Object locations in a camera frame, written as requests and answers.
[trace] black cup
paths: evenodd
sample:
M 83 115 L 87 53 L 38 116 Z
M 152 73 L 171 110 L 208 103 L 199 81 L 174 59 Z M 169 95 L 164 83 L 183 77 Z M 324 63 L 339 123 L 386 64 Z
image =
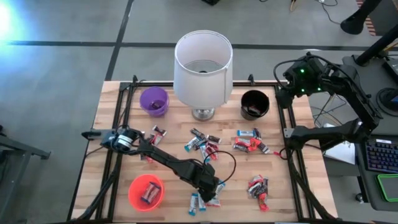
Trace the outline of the black cup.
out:
M 244 119 L 253 121 L 264 116 L 269 109 L 268 96 L 258 90 L 245 92 L 241 99 L 241 115 Z

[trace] purple cup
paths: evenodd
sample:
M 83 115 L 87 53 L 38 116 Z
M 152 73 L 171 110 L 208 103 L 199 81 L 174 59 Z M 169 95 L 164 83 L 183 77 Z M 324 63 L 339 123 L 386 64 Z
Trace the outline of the purple cup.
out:
M 151 116 L 162 116 L 169 108 L 169 95 L 159 87 L 144 90 L 139 98 L 141 108 Z

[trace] lamp base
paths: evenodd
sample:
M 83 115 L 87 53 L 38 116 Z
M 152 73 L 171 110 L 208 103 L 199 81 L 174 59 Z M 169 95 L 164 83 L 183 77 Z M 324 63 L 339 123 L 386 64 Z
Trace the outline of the lamp base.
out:
M 213 118 L 215 113 L 215 108 L 208 110 L 192 109 L 192 116 L 198 121 L 208 121 Z

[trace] keyboard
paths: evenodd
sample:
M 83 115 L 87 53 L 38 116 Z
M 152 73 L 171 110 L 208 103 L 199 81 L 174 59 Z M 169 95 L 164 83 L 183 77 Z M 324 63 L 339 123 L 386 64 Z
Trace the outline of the keyboard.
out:
M 368 170 L 398 173 L 398 144 L 369 140 L 365 147 Z

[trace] wooden tabletop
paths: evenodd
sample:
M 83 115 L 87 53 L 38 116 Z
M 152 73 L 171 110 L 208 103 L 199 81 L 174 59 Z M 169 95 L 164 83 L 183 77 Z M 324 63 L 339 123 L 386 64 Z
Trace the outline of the wooden tabletop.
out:
M 119 83 L 104 82 L 93 126 L 95 129 L 111 128 Z M 130 127 L 145 131 L 148 134 L 155 124 L 159 128 L 166 129 L 167 135 L 158 147 L 179 159 L 196 158 L 202 160 L 198 151 L 188 153 L 183 148 L 193 137 L 189 132 L 190 129 L 197 128 L 205 134 L 221 137 L 220 150 L 229 151 L 234 155 L 237 160 L 236 172 L 227 181 L 226 187 L 220 193 L 221 208 L 210 207 L 207 211 L 197 212 L 197 215 L 192 217 L 188 214 L 190 196 L 195 192 L 191 185 L 179 180 L 169 168 L 157 162 L 148 164 L 146 161 L 140 161 L 139 156 L 123 156 L 114 222 L 297 221 L 287 162 L 273 154 L 264 155 L 260 151 L 246 154 L 232 148 L 236 131 L 238 129 L 251 130 L 252 128 L 260 130 L 263 143 L 268 145 L 270 150 L 279 151 L 283 148 L 284 142 L 273 87 L 234 87 L 228 103 L 217 108 L 213 119 L 206 122 L 196 121 L 191 115 L 191 108 L 178 100 L 172 88 L 165 88 L 170 98 L 167 114 L 161 118 L 150 117 L 139 105 L 139 97 L 144 89 L 139 88 L 133 96 L 129 115 Z M 263 91 L 269 97 L 271 103 L 269 111 L 264 117 L 256 121 L 246 121 L 240 115 L 240 99 L 243 93 L 252 89 Z M 297 125 L 313 127 L 312 113 L 307 97 L 296 98 L 293 109 Z M 285 117 L 288 121 L 287 111 L 285 111 Z M 88 152 L 98 148 L 99 143 L 99 140 L 90 142 Z M 337 216 L 321 151 L 306 146 L 303 149 L 303 157 L 312 192 L 329 213 Z M 81 215 L 98 193 L 105 158 L 105 149 L 86 158 L 72 218 Z M 226 154 L 220 154 L 217 161 L 211 161 L 211 165 L 215 168 L 216 176 L 222 180 L 231 173 L 233 160 Z M 127 191 L 131 182 L 142 174 L 155 174 L 163 180 L 165 185 L 165 197 L 159 208 L 152 212 L 135 211 L 127 199 Z M 257 200 L 250 198 L 247 193 L 248 180 L 258 174 L 269 178 L 267 205 L 270 210 L 268 212 L 261 212 Z M 305 211 L 304 214 L 307 217 L 305 199 L 301 191 L 300 198 Z M 108 211 L 109 197 L 106 199 L 105 214 Z

